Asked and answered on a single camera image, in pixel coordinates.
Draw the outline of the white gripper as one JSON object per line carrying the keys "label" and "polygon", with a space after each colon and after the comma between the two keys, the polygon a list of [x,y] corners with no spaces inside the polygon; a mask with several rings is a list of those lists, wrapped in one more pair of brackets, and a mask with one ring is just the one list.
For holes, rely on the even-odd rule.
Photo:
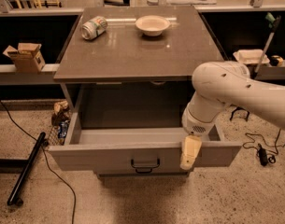
{"label": "white gripper", "polygon": [[190,170],[202,146],[202,140],[198,136],[207,135],[212,130],[214,123],[205,123],[196,119],[185,109],[181,118],[183,129],[189,135],[181,143],[180,168]]}

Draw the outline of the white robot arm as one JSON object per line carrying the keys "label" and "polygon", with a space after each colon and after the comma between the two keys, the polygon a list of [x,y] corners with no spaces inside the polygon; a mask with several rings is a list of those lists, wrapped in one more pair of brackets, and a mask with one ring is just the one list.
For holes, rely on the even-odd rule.
{"label": "white robot arm", "polygon": [[254,80],[239,62],[202,63],[192,73],[194,94],[181,123],[188,134],[181,145],[180,168],[194,165],[201,137],[208,134],[217,116],[230,105],[239,106],[285,131],[285,86]]}

